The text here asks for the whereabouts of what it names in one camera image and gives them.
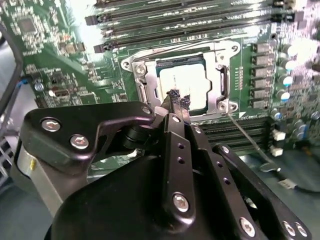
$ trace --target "screw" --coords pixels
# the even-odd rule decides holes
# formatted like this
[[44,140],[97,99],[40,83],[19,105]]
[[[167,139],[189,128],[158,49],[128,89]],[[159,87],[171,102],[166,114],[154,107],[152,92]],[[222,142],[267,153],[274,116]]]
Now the screw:
[[289,223],[287,223],[286,221],[283,221],[283,226],[285,227],[285,229],[287,230],[287,232],[291,235],[291,236],[295,236],[296,232],[295,230],[292,228],[292,226],[290,226]]
[[185,213],[189,209],[189,203],[187,199],[178,193],[173,196],[173,204],[180,212],[183,213]]
[[76,134],[71,137],[70,143],[76,149],[86,149],[89,146],[89,141],[85,136]]
[[315,111],[314,113],[311,114],[311,118],[313,120],[318,120],[320,119],[320,112],[319,111]]
[[197,127],[197,126],[194,127],[194,130],[195,130],[198,134],[201,133],[201,129],[200,129],[199,127]]
[[222,150],[223,150],[226,154],[228,154],[228,153],[229,153],[229,149],[228,149],[228,148],[226,148],[225,146],[222,146],[221,148],[222,148]]
[[46,119],[42,121],[41,126],[44,130],[49,132],[56,132],[61,128],[60,123],[53,119]]
[[254,237],[256,235],[256,231],[254,226],[244,217],[240,218],[240,224],[242,229],[245,231],[246,234],[248,234],[250,237]]
[[142,107],[142,111],[144,111],[146,114],[151,114],[152,112],[150,111],[149,108],[147,108],[146,106]]
[[135,68],[135,72],[139,75],[145,75],[146,74],[146,66],[144,65],[138,65]]
[[225,105],[223,102],[219,102],[219,103],[218,103],[218,109],[219,109],[220,111],[225,110],[225,108],[226,108],[226,105]]
[[173,119],[175,122],[180,123],[180,119],[177,118],[176,116],[172,116],[172,119]]
[[300,223],[296,222],[295,225],[302,236],[304,236],[304,237],[308,236],[307,231],[300,225]]

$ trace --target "connector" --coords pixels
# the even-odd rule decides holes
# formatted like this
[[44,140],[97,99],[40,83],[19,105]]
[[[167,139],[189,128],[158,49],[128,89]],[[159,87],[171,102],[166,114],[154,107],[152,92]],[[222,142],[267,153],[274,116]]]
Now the connector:
[[276,141],[282,141],[286,139],[286,133],[283,131],[278,131],[274,129],[272,133],[273,133],[273,139]]
[[272,154],[272,156],[278,157],[284,153],[284,150],[283,150],[283,148],[275,147],[272,145],[270,147],[270,153]]

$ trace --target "silver screw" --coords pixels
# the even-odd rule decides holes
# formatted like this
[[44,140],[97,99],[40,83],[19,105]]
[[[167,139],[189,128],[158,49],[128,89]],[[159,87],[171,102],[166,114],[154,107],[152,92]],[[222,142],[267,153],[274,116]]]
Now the silver screw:
[[219,103],[218,103],[218,109],[219,109],[220,111],[223,111],[223,110],[226,109],[226,105],[225,105],[223,102],[219,102]]
[[300,225],[300,223],[296,222],[295,225],[302,236],[304,236],[304,237],[308,236],[307,231]]
[[244,217],[240,218],[240,224],[242,229],[245,231],[246,234],[248,234],[250,237],[254,237],[256,235],[256,231],[254,226]]
[[86,149],[89,146],[89,141],[85,136],[76,134],[71,137],[70,143],[76,149]]
[[194,130],[198,133],[198,134],[201,134],[201,129],[197,126],[194,127]]
[[180,119],[177,118],[176,116],[172,116],[172,119],[173,119],[175,122],[180,123]]
[[188,200],[184,196],[178,193],[173,196],[173,204],[176,206],[176,208],[180,212],[183,212],[183,213],[185,213],[189,209]]
[[151,114],[152,112],[150,111],[149,108],[147,108],[146,106],[142,107],[142,111],[144,111],[146,114]]
[[283,226],[285,227],[285,229],[287,230],[287,232],[291,235],[291,236],[295,236],[296,232],[295,230],[292,228],[292,226],[290,226],[289,223],[287,223],[286,221],[283,221]]
[[228,153],[229,153],[229,149],[228,149],[228,148],[226,148],[225,146],[222,146],[221,148],[222,148],[222,150],[223,150],[226,154],[228,154]]
[[311,114],[311,118],[313,120],[318,120],[320,119],[320,112],[319,111],[315,111],[314,113]]
[[146,74],[146,66],[144,66],[144,65],[138,65],[138,66],[136,66],[135,72],[136,72],[138,75],[145,75],[145,74]]
[[53,119],[43,120],[41,126],[44,130],[49,132],[56,132],[61,128],[60,123]]
[[44,85],[40,82],[37,82],[36,84],[34,84],[34,90],[36,90],[37,92],[42,92],[45,89]]

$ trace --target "black ram slot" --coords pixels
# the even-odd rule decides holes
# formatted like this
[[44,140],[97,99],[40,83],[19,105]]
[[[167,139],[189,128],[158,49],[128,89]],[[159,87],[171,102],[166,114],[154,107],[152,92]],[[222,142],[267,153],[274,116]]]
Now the black ram slot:
[[[240,126],[262,149],[268,149],[272,142],[274,121],[269,117],[238,120]],[[219,122],[200,125],[212,146],[217,143],[229,145],[235,151],[252,150],[250,141],[234,126],[232,122]]]
[[[184,23],[187,24],[188,21],[206,21],[206,20],[212,20],[213,16],[216,19],[225,17],[226,15],[230,14],[246,14],[252,12],[252,9],[250,8],[251,5],[248,5],[246,7],[244,6],[236,6],[231,8],[226,8],[225,6],[211,9],[210,11],[204,11],[204,12],[193,12],[189,14],[182,14],[182,15],[176,15],[171,17],[166,17],[163,19],[157,19],[157,20],[148,20],[143,22],[134,22],[131,24],[126,24],[123,26],[116,26],[116,27],[108,27],[105,28],[105,31],[112,31],[109,35],[122,35],[126,33],[127,31],[135,31],[139,29],[146,30],[148,28],[157,28],[161,27],[162,25],[170,25],[175,23]],[[268,6],[260,6],[258,9],[255,9],[254,11],[262,11],[269,9]]]
[[94,47],[95,53],[104,53],[105,51],[110,51],[115,48],[122,48],[127,46],[132,46],[136,44],[145,44],[149,43],[151,41],[161,41],[161,40],[167,40],[172,38],[180,38],[180,37],[186,37],[190,36],[192,34],[209,34],[214,33],[215,31],[221,31],[221,30],[231,30],[233,28],[245,28],[252,25],[264,25],[269,24],[271,22],[270,17],[264,17],[264,18],[246,18],[242,21],[234,21],[229,20],[228,22],[219,22],[211,25],[205,25],[201,27],[190,27],[190,28],[183,28],[178,29],[175,31],[166,31],[164,33],[153,33],[153,34],[146,34],[142,36],[136,36],[136,37],[128,37],[124,39],[119,39],[117,41],[109,41],[103,45],[97,45]]
[[185,8],[191,8],[191,7],[202,7],[203,4],[205,3],[210,3],[212,4],[212,0],[185,0],[184,3],[182,3],[180,0],[173,0],[171,2],[166,3],[155,3],[152,5],[147,5],[147,6],[141,6],[141,7],[133,7],[133,8],[128,8],[128,9],[123,9],[123,10],[118,10],[116,12],[111,12],[111,13],[106,13],[106,14],[99,14],[99,15],[94,15],[94,16],[89,16],[86,17],[86,23],[87,25],[96,25],[99,23],[107,23],[110,22],[112,19],[115,18],[128,18],[129,16],[133,17],[142,17],[144,15],[150,15],[152,14],[157,14],[157,13],[163,13],[165,10],[168,11],[176,11],[176,10],[181,10]]

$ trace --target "green circuit board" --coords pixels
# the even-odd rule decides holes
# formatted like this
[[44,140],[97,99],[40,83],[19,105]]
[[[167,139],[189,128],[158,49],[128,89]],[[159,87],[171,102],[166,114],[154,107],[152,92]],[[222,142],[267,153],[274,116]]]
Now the green circuit board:
[[[286,9],[269,0],[186,1],[182,6],[180,0],[3,0],[0,16],[23,54],[23,71],[32,77],[40,108],[139,101],[123,59],[145,49],[230,40],[240,45],[228,69],[229,98],[238,103],[233,117],[260,119],[276,108],[289,129],[289,148],[301,138],[294,134],[297,120],[307,125],[303,138],[320,142],[320,77],[307,65],[318,60],[320,4],[304,0]],[[309,53],[287,59],[299,66],[285,74],[302,78],[283,85],[283,46],[296,41],[309,45]],[[266,60],[262,67],[255,64]],[[255,80],[265,82],[254,87]],[[292,98],[283,101],[281,91]]]

